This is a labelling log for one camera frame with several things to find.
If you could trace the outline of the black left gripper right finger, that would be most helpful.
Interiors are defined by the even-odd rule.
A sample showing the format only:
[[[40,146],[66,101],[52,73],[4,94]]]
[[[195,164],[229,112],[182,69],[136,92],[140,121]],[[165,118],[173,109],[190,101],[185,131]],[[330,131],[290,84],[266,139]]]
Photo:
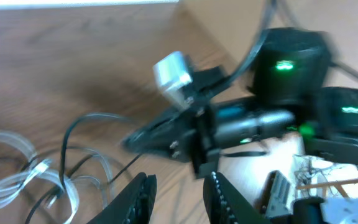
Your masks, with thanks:
[[[204,178],[203,201],[210,224],[269,223],[220,172]]]

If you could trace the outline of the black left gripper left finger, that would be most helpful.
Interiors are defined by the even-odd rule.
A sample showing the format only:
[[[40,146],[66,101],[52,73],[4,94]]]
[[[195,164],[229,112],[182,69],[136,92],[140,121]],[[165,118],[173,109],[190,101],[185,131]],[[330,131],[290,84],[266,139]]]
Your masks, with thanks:
[[[88,224],[149,224],[156,194],[156,175],[141,172]]]

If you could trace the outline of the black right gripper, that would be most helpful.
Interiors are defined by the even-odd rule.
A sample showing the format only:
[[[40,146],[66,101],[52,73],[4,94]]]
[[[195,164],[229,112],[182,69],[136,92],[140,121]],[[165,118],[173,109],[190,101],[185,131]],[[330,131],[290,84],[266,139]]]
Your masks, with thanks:
[[[266,106],[254,97],[213,104],[193,114],[169,107],[122,145],[134,153],[191,162],[194,177],[203,179],[218,169],[222,150],[281,137],[293,123],[288,108]]]

